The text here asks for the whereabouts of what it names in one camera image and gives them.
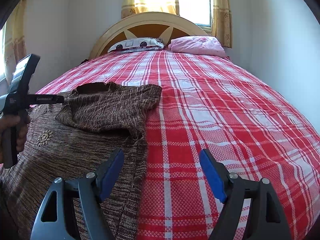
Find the left hand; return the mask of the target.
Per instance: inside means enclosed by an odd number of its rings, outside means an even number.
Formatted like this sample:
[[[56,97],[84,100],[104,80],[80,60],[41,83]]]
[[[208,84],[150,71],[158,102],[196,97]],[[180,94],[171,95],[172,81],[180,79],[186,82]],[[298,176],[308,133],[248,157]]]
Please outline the left hand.
[[[11,128],[16,126],[20,123],[21,118],[17,115],[3,115],[1,117],[0,123],[1,123],[1,156],[0,156],[0,162],[3,163],[3,140],[4,140],[4,131],[7,128]],[[30,124],[30,116],[26,117],[26,120],[24,124],[21,126],[20,131],[17,135],[16,140],[16,150],[18,153],[22,152],[24,150],[25,142],[27,140],[27,133],[28,133],[28,125]]]

